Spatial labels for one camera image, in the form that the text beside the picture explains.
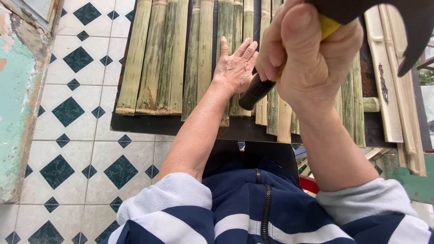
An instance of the person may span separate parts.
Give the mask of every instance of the person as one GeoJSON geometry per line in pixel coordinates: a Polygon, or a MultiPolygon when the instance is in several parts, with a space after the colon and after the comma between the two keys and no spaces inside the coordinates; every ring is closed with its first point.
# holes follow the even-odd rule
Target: person
{"type": "Polygon", "coordinates": [[[316,8],[287,0],[266,29],[261,52],[249,38],[221,57],[209,89],[185,121],[155,185],[124,201],[110,244],[434,243],[404,188],[379,177],[343,127],[335,96],[361,47],[358,20],[321,42],[316,8]],[[290,145],[216,140],[233,94],[256,66],[297,114],[316,199],[299,186],[290,145]]]}

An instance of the hand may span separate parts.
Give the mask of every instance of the hand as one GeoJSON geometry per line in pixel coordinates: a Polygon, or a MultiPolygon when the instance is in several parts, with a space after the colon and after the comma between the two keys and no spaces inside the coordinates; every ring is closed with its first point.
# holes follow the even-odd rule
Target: hand
{"type": "Polygon", "coordinates": [[[288,0],[278,9],[265,31],[256,69],[261,80],[276,78],[286,51],[277,91],[297,118],[318,122],[334,109],[337,91],[362,45],[363,31],[354,20],[321,42],[318,12],[302,2],[288,0]]]}
{"type": "Polygon", "coordinates": [[[220,40],[221,56],[214,71],[212,83],[228,86],[233,94],[245,92],[252,80],[252,71],[258,56],[258,43],[246,38],[234,54],[228,56],[227,40],[220,40]]]}

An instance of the forearm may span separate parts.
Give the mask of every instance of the forearm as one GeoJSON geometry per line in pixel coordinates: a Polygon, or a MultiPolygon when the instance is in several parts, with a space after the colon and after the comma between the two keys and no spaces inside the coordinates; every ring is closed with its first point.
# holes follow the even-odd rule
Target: forearm
{"type": "Polygon", "coordinates": [[[309,167],[322,191],[360,186],[379,177],[331,109],[321,122],[300,121],[309,167]]]}
{"type": "Polygon", "coordinates": [[[202,180],[223,111],[232,93],[227,86],[211,83],[204,97],[176,135],[157,181],[175,172],[187,173],[199,181],[202,180]]]}

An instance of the white sleeve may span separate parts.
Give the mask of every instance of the white sleeve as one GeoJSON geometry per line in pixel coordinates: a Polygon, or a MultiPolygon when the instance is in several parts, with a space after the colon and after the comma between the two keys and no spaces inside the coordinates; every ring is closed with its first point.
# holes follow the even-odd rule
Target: white sleeve
{"type": "Polygon", "coordinates": [[[418,217],[404,187],[396,180],[377,178],[358,187],[320,191],[316,199],[339,225],[371,215],[402,213],[418,217]]]}
{"type": "Polygon", "coordinates": [[[186,173],[166,175],[155,185],[127,199],[118,210],[118,223],[137,216],[175,206],[198,206],[211,209],[211,190],[186,173]]]}

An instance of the hammer head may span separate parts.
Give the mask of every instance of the hammer head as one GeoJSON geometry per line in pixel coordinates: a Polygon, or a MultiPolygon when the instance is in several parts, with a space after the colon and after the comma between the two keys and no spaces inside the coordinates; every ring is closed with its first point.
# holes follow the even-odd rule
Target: hammer head
{"type": "Polygon", "coordinates": [[[388,3],[395,6],[404,20],[408,45],[398,76],[404,76],[425,50],[434,29],[434,0],[306,0],[318,12],[346,25],[371,7],[388,3]]]}

